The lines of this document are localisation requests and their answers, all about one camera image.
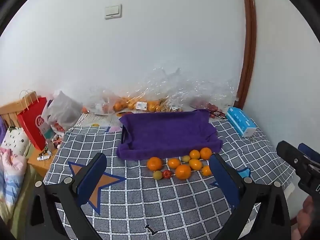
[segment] purple cloth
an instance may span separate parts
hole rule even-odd
[[[5,137],[6,132],[7,132],[7,128],[4,124],[2,117],[0,116],[0,144],[2,144],[2,141]]]
[[[125,160],[170,158],[208,147],[220,152],[222,141],[209,123],[209,111],[127,114],[120,118],[126,136],[117,149]]]

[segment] blue tissue box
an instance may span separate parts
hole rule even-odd
[[[257,126],[239,108],[230,107],[226,116],[242,137],[252,136],[257,129]]]

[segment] red tomato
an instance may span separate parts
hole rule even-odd
[[[172,175],[172,172],[169,171],[169,170],[162,171],[162,177],[165,178],[165,179],[170,179],[171,175]]]

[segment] clear plastic wrap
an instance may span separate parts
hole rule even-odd
[[[84,102],[84,107],[94,114],[112,114],[127,108],[126,100],[115,95],[109,89],[97,87],[89,90],[89,97]]]
[[[127,93],[126,100],[130,110],[145,110],[160,112],[163,103],[176,89],[180,69],[172,74],[166,74],[162,68],[155,69],[146,82],[142,82],[140,89],[134,93]]]
[[[178,68],[166,74],[155,69],[134,93],[127,93],[125,100],[130,110],[149,112],[179,112],[192,109],[217,111],[233,105],[236,93],[230,82],[214,83],[186,77]]]
[[[146,112],[217,111],[232,105],[236,99],[235,90],[229,82],[198,81],[184,75],[180,68],[171,74],[157,68],[140,84],[138,90],[123,97],[105,88],[90,89],[84,107],[102,115],[125,108]]]

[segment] mandarin orange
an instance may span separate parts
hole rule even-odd
[[[162,161],[158,157],[151,157],[147,161],[147,166],[151,171],[159,171],[162,168]]]
[[[185,164],[179,165],[176,168],[175,174],[178,179],[188,179],[191,176],[191,168]]]
[[[200,150],[200,156],[204,160],[209,160],[211,155],[212,151],[207,147]]]
[[[180,160],[177,158],[171,158],[168,160],[168,166],[171,169],[176,169],[181,164]]]
[[[202,173],[203,176],[210,176],[210,175],[212,175],[212,172],[211,172],[211,170],[210,170],[209,165],[204,166],[204,167],[202,168],[202,170],[201,170],[201,173]]]
[[[190,156],[191,159],[200,159],[200,152],[197,151],[197,150],[192,150],[189,153],[189,156]]]
[[[199,160],[197,160],[197,159],[191,159],[190,161],[189,161],[189,165],[190,165],[190,167],[193,169],[193,170],[195,170],[195,171],[199,171],[199,170],[201,170],[202,169],[202,162],[201,161],[199,161]]]

